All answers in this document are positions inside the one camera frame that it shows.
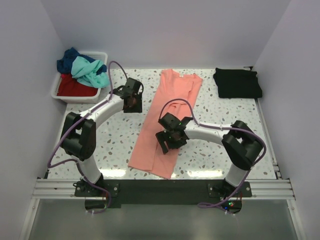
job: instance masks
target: red cloth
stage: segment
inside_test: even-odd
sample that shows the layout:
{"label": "red cloth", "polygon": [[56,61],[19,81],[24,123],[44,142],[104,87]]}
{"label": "red cloth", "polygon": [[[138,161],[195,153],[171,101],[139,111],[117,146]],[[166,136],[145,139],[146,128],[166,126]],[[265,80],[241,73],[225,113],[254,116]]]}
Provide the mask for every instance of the red cloth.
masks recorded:
{"label": "red cloth", "polygon": [[57,96],[65,97],[92,97],[97,94],[98,89],[83,85],[72,78],[72,75],[61,74],[61,83],[59,85]]}

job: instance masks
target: navy blue cloth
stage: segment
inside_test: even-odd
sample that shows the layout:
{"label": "navy blue cloth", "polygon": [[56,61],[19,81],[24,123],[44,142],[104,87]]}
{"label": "navy blue cloth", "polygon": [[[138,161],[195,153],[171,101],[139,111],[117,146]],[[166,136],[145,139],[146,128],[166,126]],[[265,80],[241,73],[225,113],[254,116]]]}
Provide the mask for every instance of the navy blue cloth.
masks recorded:
{"label": "navy blue cloth", "polygon": [[[70,48],[64,52],[64,56],[62,59],[56,61],[56,69],[61,74],[70,74],[72,69],[72,63],[78,57],[83,57],[84,59],[88,60],[90,63],[94,62],[95,59],[89,57],[87,55],[80,54],[75,48]],[[96,72],[97,75],[101,73],[105,73],[107,71],[107,66],[102,65],[98,71]]]}

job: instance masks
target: gray floor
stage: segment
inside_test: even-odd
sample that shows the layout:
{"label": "gray floor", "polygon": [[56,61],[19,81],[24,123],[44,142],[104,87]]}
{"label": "gray floor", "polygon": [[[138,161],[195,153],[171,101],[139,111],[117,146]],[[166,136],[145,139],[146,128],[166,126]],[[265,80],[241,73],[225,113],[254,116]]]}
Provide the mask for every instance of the gray floor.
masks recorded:
{"label": "gray floor", "polygon": [[94,217],[83,200],[42,200],[31,240],[296,240],[285,200],[247,200],[233,217],[186,205],[123,205]]}

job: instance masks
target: white wall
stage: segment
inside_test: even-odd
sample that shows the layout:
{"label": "white wall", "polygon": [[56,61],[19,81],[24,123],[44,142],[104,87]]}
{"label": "white wall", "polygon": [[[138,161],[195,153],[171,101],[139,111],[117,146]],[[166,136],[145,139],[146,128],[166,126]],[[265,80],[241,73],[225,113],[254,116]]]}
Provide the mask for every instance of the white wall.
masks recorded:
{"label": "white wall", "polygon": [[319,0],[292,0],[255,65],[275,155],[310,240],[320,235],[319,13]]}
{"label": "white wall", "polygon": [[64,47],[39,0],[0,3],[0,239],[19,238],[65,106],[49,94]]}
{"label": "white wall", "polygon": [[252,66],[290,0],[41,0],[65,46],[126,67]]}

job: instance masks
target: cable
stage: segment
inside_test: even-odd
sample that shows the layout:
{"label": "cable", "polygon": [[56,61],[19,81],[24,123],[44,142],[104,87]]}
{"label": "cable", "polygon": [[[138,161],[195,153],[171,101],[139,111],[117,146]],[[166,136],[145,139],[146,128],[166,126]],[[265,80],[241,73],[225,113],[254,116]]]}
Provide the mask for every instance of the cable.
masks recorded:
{"label": "cable", "polygon": [[[111,73],[110,73],[110,66],[111,66],[112,63],[117,64],[117,65],[121,68],[121,70],[123,71],[125,78],[128,79],[128,76],[127,76],[124,68],[123,68],[118,62],[113,61],[113,60],[110,61],[109,64],[108,64],[108,68],[107,68],[108,77],[109,77],[109,82],[110,82],[110,96],[109,96],[108,99],[106,99],[105,101],[103,101],[103,102],[101,102],[100,104],[98,104],[97,106],[95,106],[95,107],[91,110],[91,113],[93,113],[93,112],[96,111],[98,108],[102,107],[103,105],[107,104],[107,103],[111,100],[111,98],[112,98],[112,96],[113,96],[113,90],[114,90],[114,88],[113,88],[112,79],[111,79]],[[110,204],[111,204],[111,200],[112,200],[112,199],[111,199],[111,194],[110,194],[110,192],[108,192],[106,189],[104,189],[104,188],[102,188],[102,187],[99,187],[99,186],[96,186],[96,185],[94,185],[92,182],[90,182],[90,181],[88,180],[88,178],[87,178],[87,177],[84,175],[84,173],[82,172],[78,161],[75,160],[75,159],[70,158],[70,159],[66,159],[66,160],[60,161],[60,162],[58,162],[58,163],[56,163],[56,164],[51,165],[51,162],[52,162],[55,154],[57,153],[58,148],[59,148],[59,147],[61,146],[61,144],[63,143],[63,141],[67,138],[67,136],[70,134],[70,132],[71,132],[76,126],[78,126],[83,120],[85,120],[91,113],[88,112],[87,114],[85,114],[82,118],[80,118],[78,121],[76,121],[76,122],[63,134],[63,136],[61,137],[60,141],[59,141],[59,142],[57,143],[57,145],[54,147],[54,149],[53,149],[53,151],[52,151],[52,154],[50,155],[49,161],[47,162],[47,165],[46,165],[46,166],[47,166],[48,169],[52,169],[52,168],[55,168],[55,167],[57,167],[57,166],[59,166],[59,165],[61,165],[61,164],[65,164],[65,163],[67,163],[67,162],[75,162],[76,167],[77,167],[79,173],[81,174],[81,176],[83,177],[83,179],[84,179],[91,187],[96,188],[96,189],[98,189],[98,190],[100,190],[100,191],[103,191],[103,192],[105,192],[106,194],[108,194],[108,196],[109,196],[109,198],[108,198],[109,201],[108,201],[108,204],[106,205],[105,208],[103,208],[103,209],[101,209],[101,210],[99,210],[99,211],[92,211],[92,212],[91,212],[92,214],[99,214],[99,213],[104,212],[107,208],[109,208],[109,206],[110,206]]]}
{"label": "cable", "polygon": [[[243,133],[246,133],[246,134],[250,134],[251,136],[255,137],[255,139],[262,145],[263,147],[263,152],[261,154],[260,157],[258,157],[258,159],[256,161],[253,162],[253,165],[256,165],[265,155],[266,155],[266,152],[267,152],[267,146],[265,144],[265,142],[263,141],[263,139],[261,137],[259,137],[258,135],[256,135],[255,133],[251,132],[251,131],[248,131],[248,130],[245,130],[245,129],[241,129],[241,128],[236,128],[236,127],[218,127],[218,126],[210,126],[210,125],[206,125],[204,123],[201,123],[201,122],[198,122],[196,117],[195,117],[195,114],[194,114],[194,111],[192,109],[192,106],[190,105],[190,103],[183,99],[183,98],[175,98],[175,99],[172,99],[170,101],[168,101],[164,106],[163,108],[161,109],[161,112],[160,112],[160,115],[159,115],[159,119],[161,119],[161,116],[162,116],[162,113],[165,109],[165,107],[173,102],[173,101],[183,101],[185,102],[189,108],[190,108],[190,112],[191,112],[191,115],[192,115],[192,118],[193,118],[193,121],[200,127],[204,127],[204,128],[209,128],[209,129],[216,129],[216,130],[233,130],[233,131],[239,131],[239,132],[243,132]],[[199,208],[202,208],[202,209],[208,209],[208,208],[216,208],[216,207],[219,207],[221,204],[224,204],[225,202],[227,202],[234,194],[236,194],[239,189],[241,188],[241,186],[243,185],[243,183],[245,182],[246,178],[248,177],[249,173],[250,173],[251,169],[244,175],[243,179],[241,180],[240,184],[235,188],[235,190],[228,196],[226,197],[225,199],[223,199],[222,201],[218,202],[218,203],[209,203],[209,202],[200,202],[197,204],[197,206]]]}

